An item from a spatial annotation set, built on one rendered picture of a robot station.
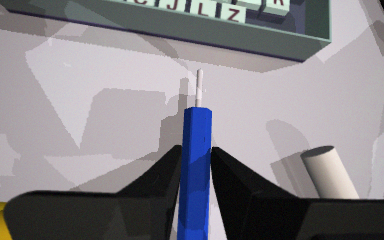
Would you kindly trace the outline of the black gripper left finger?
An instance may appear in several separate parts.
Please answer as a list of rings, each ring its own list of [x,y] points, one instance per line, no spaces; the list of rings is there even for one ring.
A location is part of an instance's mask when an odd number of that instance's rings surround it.
[[[170,240],[182,145],[117,193],[35,190],[10,199],[11,240]]]

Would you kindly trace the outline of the keyboard with white letter keys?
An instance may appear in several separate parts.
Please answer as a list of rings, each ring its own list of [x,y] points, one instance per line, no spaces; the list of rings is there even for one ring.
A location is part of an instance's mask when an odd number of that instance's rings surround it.
[[[0,0],[9,13],[296,62],[333,43],[332,0]]]

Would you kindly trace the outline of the blue stylus with thin metal tip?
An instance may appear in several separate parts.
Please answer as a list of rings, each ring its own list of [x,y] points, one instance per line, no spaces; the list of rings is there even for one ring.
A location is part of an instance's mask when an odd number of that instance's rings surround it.
[[[212,111],[202,83],[198,69],[195,107],[184,109],[177,240],[208,240]]]

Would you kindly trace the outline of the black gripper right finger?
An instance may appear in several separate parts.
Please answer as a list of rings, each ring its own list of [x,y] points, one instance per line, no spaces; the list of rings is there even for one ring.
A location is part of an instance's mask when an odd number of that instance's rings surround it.
[[[384,199],[300,198],[219,147],[212,147],[210,165],[227,240],[384,233]]]

